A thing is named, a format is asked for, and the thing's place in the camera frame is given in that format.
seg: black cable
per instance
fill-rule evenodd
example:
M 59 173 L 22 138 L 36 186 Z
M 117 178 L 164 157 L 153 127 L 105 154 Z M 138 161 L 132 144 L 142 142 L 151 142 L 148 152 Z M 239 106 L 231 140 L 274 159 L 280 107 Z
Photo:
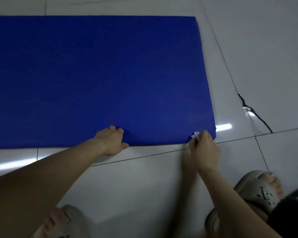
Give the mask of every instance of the black cable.
M 238 94 L 238 96 L 241 98 L 241 100 L 242 100 L 242 102 L 243 102 L 243 109 L 245 109 L 245 110 L 247 110 L 247 111 L 253 113 L 253 114 L 254 114 L 260 121 L 263 122 L 263 124 L 266 125 L 266 127 L 269 129 L 270 133 L 272 134 L 273 131 L 272 131 L 271 128 L 268 126 L 268 124 L 266 124 L 266 122 L 265 122 L 260 116 L 258 116 L 258 114 L 255 112 L 255 110 L 254 110 L 252 107 L 250 107 L 250 106 L 248 106 L 248 105 L 245 104 L 245 100 L 242 98 L 242 96 L 241 96 L 240 94 Z

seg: foot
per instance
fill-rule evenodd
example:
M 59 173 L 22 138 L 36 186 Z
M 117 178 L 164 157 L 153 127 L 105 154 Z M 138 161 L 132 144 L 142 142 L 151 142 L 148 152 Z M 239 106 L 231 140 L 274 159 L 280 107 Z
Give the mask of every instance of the foot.
M 32 238 L 53 238 L 55 237 L 69 222 L 70 218 L 60 208 L 54 208 L 48 218 L 34 233 Z
M 281 185 L 280 180 L 272 173 L 272 172 L 265 172 L 263 173 L 259 179 L 269 184 L 271 189 L 275 192 L 277 197 L 282 200 L 285 198 L 286 194 Z M 256 205 L 247 202 L 248 206 L 265 222 L 267 222 L 268 215 L 262 209 L 258 208 Z

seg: slipper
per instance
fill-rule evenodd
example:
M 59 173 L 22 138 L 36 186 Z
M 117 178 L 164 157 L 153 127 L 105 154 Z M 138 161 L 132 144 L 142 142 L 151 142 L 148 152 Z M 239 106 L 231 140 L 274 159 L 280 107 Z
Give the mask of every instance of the slipper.
M 280 201 L 269 184 L 258 179 L 266 171 L 254 170 L 247 173 L 234 187 L 234 190 L 247 202 L 253 203 L 268 215 Z M 212 235 L 216 233 L 220 227 L 220 220 L 215 209 L 213 209 L 205 220 L 205 229 Z
M 70 222 L 54 238 L 90 238 L 84 214 L 72 205 L 61 208 Z

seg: glossy floor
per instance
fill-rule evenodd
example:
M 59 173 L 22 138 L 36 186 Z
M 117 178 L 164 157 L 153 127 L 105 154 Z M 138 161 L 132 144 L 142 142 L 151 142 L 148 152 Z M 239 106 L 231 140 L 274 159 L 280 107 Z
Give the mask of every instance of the glossy floor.
M 298 188 L 298 0 L 0 0 L 0 15 L 195 16 L 222 149 L 236 184 L 248 171 L 276 173 Z M 237 92 L 272 128 L 242 109 Z M 80 208 L 93 237 L 154 237 L 170 213 L 185 145 L 130 147 L 97 160 L 60 202 Z M 0 175 L 65 148 L 0 150 Z M 199 180 L 183 236 L 198 235 L 212 209 Z

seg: gray slipper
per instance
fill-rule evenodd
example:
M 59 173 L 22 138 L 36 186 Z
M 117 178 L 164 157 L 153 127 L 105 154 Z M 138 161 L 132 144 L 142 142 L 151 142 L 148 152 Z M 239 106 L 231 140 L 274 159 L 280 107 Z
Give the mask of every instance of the gray slipper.
M 269 184 L 258 179 L 266 171 L 254 170 L 247 173 L 234 187 L 234 190 L 243 200 L 251 202 L 260 207 L 264 212 L 270 214 L 280 201 Z M 216 236 L 220 227 L 220 220 L 215 209 L 213 209 L 205 220 L 205 229 L 212 236 Z
M 72 205 L 61 209 L 71 221 L 54 238 L 90 238 L 84 214 Z

